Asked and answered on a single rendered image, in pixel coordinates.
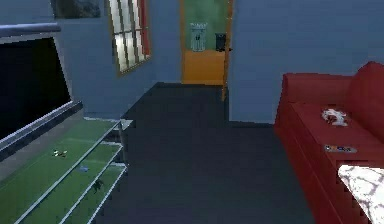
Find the orange room door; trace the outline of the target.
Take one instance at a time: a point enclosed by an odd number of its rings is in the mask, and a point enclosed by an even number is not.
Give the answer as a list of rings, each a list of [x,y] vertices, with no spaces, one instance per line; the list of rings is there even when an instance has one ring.
[[[224,102],[227,92],[227,79],[228,79],[228,67],[229,67],[229,53],[230,53],[230,42],[231,42],[231,27],[232,27],[232,16],[233,16],[233,2],[234,0],[228,0],[228,12],[226,17],[226,41],[225,41],[225,57],[224,57],[224,73],[223,73],[223,86],[221,93],[221,100]]]

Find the black box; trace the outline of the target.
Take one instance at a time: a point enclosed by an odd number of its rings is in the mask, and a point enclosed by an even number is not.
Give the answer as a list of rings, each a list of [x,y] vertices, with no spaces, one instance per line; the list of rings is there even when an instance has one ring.
[[[225,33],[216,33],[216,50],[222,52],[225,50],[226,34]]]

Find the grey slatted bin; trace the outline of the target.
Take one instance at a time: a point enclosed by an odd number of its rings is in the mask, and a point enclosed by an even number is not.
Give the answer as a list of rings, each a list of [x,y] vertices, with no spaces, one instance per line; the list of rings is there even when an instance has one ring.
[[[194,52],[205,50],[206,44],[206,23],[191,23],[191,49]]]

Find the window with red curtain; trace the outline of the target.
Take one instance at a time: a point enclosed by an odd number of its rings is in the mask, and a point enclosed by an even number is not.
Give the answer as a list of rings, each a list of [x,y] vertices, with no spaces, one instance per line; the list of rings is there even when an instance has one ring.
[[[106,7],[117,75],[121,77],[151,58],[148,0],[106,0]]]

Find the red sofa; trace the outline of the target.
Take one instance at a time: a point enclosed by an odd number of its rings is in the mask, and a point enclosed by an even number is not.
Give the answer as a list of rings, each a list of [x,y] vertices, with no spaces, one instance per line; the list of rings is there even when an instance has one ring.
[[[325,109],[346,114],[333,126]],[[371,224],[338,176],[341,165],[384,168],[384,65],[370,61],[355,75],[286,73],[274,124],[315,224]],[[324,145],[356,153],[327,152]]]

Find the green glass television stand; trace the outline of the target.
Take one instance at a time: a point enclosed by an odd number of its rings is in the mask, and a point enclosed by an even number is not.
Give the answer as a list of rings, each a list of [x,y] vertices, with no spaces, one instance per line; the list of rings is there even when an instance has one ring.
[[[0,181],[0,224],[93,224],[128,167],[117,136],[124,120],[83,118],[16,172]],[[53,152],[67,151],[66,157]],[[81,166],[88,172],[81,172]],[[92,185],[104,185],[94,192]]]

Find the grey remote control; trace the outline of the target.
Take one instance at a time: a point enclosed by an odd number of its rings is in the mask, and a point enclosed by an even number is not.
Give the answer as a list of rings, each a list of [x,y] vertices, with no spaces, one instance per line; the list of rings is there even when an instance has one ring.
[[[342,152],[342,153],[356,153],[357,149],[347,146],[324,145],[324,150],[327,152]]]

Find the black television set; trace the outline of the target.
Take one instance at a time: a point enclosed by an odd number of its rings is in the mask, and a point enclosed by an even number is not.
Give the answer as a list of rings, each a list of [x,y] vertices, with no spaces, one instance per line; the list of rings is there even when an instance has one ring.
[[[72,97],[56,23],[0,25],[0,161],[82,109]]]

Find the white patterned cushion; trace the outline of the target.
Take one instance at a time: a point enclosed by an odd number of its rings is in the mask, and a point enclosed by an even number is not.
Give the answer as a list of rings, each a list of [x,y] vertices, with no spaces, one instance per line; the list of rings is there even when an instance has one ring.
[[[371,224],[384,224],[384,168],[341,165],[338,176]]]

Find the dark framed wall picture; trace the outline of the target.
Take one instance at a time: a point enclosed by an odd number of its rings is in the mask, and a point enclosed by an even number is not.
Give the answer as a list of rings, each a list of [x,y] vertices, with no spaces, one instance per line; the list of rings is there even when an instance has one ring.
[[[99,18],[99,0],[51,0],[57,19]]]

